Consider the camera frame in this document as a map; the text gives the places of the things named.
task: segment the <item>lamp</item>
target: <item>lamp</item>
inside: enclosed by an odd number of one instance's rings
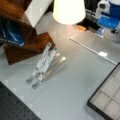
[[[73,24],[85,18],[84,0],[55,0],[53,17],[57,22],[65,25],[62,30],[64,37],[76,37],[79,30]]]

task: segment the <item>metal grid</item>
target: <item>metal grid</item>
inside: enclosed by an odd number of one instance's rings
[[[0,120],[40,120],[0,83]]]
[[[120,120],[120,65],[96,92],[91,103],[114,120]]]

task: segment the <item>white lamp shade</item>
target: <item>white lamp shade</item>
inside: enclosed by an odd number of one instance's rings
[[[61,24],[76,24],[85,18],[84,0],[55,0],[54,19]]]

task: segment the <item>table surface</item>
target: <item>table surface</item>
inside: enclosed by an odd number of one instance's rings
[[[39,88],[34,90],[26,80],[41,55],[9,66],[3,47],[0,48],[0,80],[42,120],[94,120],[87,100],[115,65],[64,38],[60,34],[62,27],[54,23],[48,32],[61,57],[67,60]],[[120,60],[119,45],[90,31],[80,32],[75,39],[97,52],[107,52],[117,63]]]

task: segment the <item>wooden stand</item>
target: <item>wooden stand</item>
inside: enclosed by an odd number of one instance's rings
[[[24,36],[24,46],[8,44],[4,47],[9,65],[20,62],[43,52],[48,42],[54,43],[48,33],[37,35],[24,14],[31,0],[0,0],[0,16],[20,24]]]

